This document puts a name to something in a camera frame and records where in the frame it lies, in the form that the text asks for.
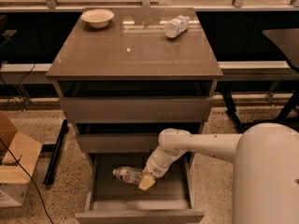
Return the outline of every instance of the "bowl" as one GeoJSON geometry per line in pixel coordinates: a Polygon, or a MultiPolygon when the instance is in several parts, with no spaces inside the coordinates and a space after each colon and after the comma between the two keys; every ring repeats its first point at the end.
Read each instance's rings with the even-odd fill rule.
{"type": "Polygon", "coordinates": [[[113,17],[114,13],[107,9],[88,10],[81,15],[81,18],[93,28],[106,27],[113,17]]]}

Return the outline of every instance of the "cabinet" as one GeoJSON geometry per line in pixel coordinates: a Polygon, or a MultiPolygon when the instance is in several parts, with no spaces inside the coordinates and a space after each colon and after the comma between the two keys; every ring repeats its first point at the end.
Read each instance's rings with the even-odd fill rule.
{"type": "Polygon", "coordinates": [[[192,8],[112,8],[103,29],[78,20],[47,78],[91,157],[93,180],[81,223],[192,223],[189,162],[181,159],[149,191],[112,176],[120,165],[142,168],[165,128],[200,133],[222,73],[192,8]],[[189,16],[176,39],[164,25],[189,16]]]}

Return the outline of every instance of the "box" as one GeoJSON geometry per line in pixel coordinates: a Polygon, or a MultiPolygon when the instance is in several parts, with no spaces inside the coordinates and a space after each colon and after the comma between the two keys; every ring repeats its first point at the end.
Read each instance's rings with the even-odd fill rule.
{"type": "MultiPolygon", "coordinates": [[[[9,147],[9,150],[18,160],[20,165],[32,176],[42,145],[35,139],[18,131],[9,118],[0,112],[0,138],[9,147]]],[[[6,152],[0,142],[0,152],[6,152]]],[[[6,152],[3,163],[14,162],[11,154],[6,152]]],[[[24,202],[30,185],[30,177],[19,165],[0,166],[0,207],[21,206],[24,202]]]]}

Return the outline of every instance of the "plastic bottle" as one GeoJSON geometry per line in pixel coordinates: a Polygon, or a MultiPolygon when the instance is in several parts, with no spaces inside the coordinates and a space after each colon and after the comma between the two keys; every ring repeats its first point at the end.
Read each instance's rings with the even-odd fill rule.
{"type": "Polygon", "coordinates": [[[169,21],[165,27],[165,35],[169,38],[175,38],[180,35],[182,32],[186,31],[189,27],[189,17],[177,16],[173,20],[169,21]]]}
{"type": "Polygon", "coordinates": [[[120,181],[139,185],[142,181],[143,173],[141,169],[122,166],[113,170],[113,175],[120,181]]]}

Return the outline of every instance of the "terrazzo floor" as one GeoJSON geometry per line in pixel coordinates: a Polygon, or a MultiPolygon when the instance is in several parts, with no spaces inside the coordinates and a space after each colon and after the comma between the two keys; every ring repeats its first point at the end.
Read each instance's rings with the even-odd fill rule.
{"type": "MultiPolygon", "coordinates": [[[[243,104],[237,114],[244,122],[256,119],[273,119],[281,106],[243,104]]],[[[237,133],[235,124],[226,114],[223,105],[212,108],[203,133],[237,133]]],[[[60,109],[6,111],[15,126],[42,144],[55,143],[64,120],[60,109]]],[[[92,168],[79,150],[75,132],[69,124],[62,147],[55,181],[50,187],[42,183],[50,158],[40,157],[33,179],[40,188],[49,215],[55,224],[75,224],[75,214],[83,212],[90,185],[92,168]]],[[[195,154],[191,181],[194,189],[195,208],[205,212],[201,224],[232,223],[233,165],[203,155],[195,154]]],[[[21,207],[0,208],[0,223],[50,223],[35,186],[31,183],[21,207]]]]}

